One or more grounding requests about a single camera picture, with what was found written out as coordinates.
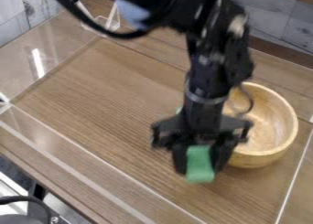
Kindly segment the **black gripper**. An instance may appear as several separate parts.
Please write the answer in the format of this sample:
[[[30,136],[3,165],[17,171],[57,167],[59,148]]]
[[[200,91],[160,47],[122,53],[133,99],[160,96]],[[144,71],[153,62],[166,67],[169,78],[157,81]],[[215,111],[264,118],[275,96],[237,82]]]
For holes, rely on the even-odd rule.
[[[244,85],[239,85],[237,88],[249,99],[249,112],[253,99],[244,90]],[[227,167],[237,145],[248,141],[253,123],[251,120],[241,120],[223,113],[228,98],[228,95],[215,99],[200,96],[192,92],[190,83],[186,83],[182,109],[176,116],[154,123],[150,127],[152,147],[172,151],[174,168],[181,175],[188,172],[189,146],[178,144],[184,134],[188,134],[197,144],[213,142],[211,156],[216,173]]]

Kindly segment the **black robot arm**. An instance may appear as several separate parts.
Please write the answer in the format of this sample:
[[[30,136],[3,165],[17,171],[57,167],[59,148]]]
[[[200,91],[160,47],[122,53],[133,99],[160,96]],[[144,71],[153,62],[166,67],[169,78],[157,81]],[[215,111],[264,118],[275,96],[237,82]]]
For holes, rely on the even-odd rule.
[[[192,67],[180,112],[153,126],[152,145],[172,152],[177,172],[212,176],[227,166],[252,122],[223,113],[232,89],[253,73],[248,13],[235,0],[117,0],[145,33],[172,27],[186,35]]]

